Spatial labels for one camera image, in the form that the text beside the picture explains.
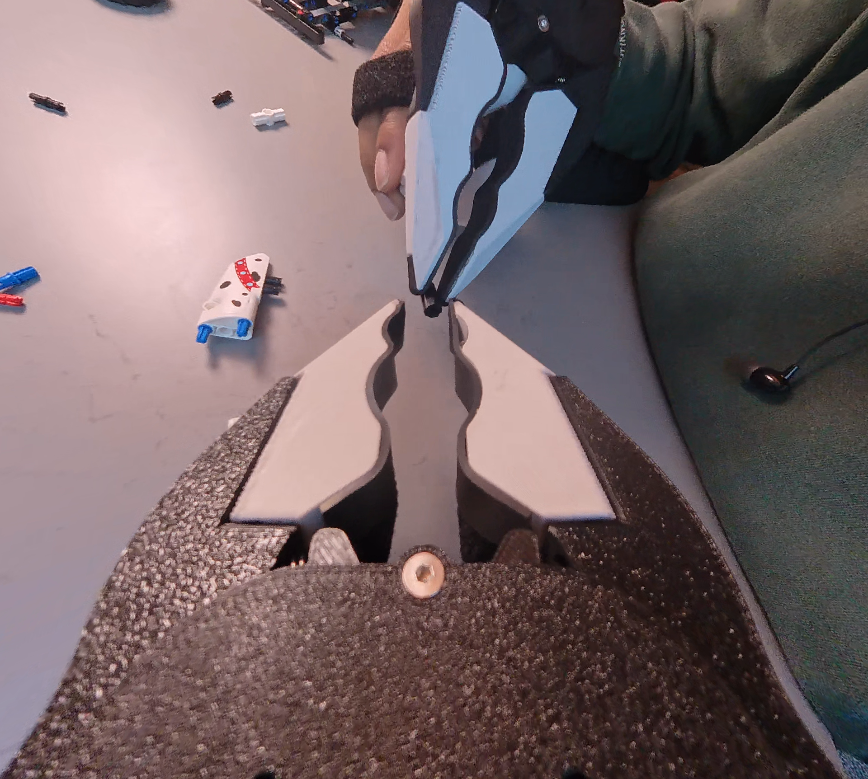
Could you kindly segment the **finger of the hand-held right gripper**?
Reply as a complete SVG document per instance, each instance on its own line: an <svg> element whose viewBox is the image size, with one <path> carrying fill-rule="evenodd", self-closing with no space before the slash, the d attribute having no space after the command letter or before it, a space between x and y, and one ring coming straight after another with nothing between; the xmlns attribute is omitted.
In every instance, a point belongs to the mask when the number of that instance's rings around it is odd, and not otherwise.
<svg viewBox="0 0 868 779"><path fill-rule="evenodd" d="M526 89L501 114L494 167L476 189L468 224L443 269L444 303L470 284L542 203L576 107L558 89Z"/></svg>
<svg viewBox="0 0 868 779"><path fill-rule="evenodd" d="M450 251L470 218L461 225L458 209L462 191L475 171L472 133L477 119L512 83L509 78L491 26L471 6L459 2L429 104L411 116L406 130L407 253L414 293L435 291L439 295ZM502 110L526 89L530 90L519 87L494 115L501 117Z"/></svg>

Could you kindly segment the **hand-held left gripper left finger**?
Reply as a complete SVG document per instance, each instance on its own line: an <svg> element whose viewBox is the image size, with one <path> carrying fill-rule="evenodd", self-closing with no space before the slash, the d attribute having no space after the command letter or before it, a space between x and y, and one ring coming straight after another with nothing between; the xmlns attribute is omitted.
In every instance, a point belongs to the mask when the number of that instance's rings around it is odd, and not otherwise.
<svg viewBox="0 0 868 779"><path fill-rule="evenodd" d="M406 308L392 300L296 377L229 520L343 530L362 561L386 561L397 491L383 407L396 390Z"/></svg>

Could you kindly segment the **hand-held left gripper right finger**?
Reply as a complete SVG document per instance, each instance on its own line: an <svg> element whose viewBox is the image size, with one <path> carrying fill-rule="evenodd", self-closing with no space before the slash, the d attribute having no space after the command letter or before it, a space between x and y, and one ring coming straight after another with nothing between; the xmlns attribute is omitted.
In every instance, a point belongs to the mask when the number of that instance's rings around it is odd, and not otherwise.
<svg viewBox="0 0 868 779"><path fill-rule="evenodd" d="M456 391L468 411L458 437L458 518L465 561L491 559L505 534L613 521L617 505L556 377L465 304L450 306Z"/></svg>

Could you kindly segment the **white spotted lego panel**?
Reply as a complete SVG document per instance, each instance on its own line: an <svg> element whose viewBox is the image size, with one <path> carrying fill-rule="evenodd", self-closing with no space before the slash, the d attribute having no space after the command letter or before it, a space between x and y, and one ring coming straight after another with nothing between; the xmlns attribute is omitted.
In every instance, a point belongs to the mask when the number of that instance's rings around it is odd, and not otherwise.
<svg viewBox="0 0 868 779"><path fill-rule="evenodd" d="M202 305L196 341L210 337L248 340L253 336L259 302L264 295L279 295L282 279L269 275L266 253L252 253L233 261Z"/></svg>

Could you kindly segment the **person's right forearm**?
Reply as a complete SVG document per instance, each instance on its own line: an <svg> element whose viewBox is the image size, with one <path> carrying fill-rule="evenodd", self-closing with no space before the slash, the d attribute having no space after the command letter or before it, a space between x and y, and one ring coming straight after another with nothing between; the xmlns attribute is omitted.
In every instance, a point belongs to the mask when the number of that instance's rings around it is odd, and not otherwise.
<svg viewBox="0 0 868 779"><path fill-rule="evenodd" d="M765 138L866 70L867 0L625 3L594 136L660 178Z"/></svg>

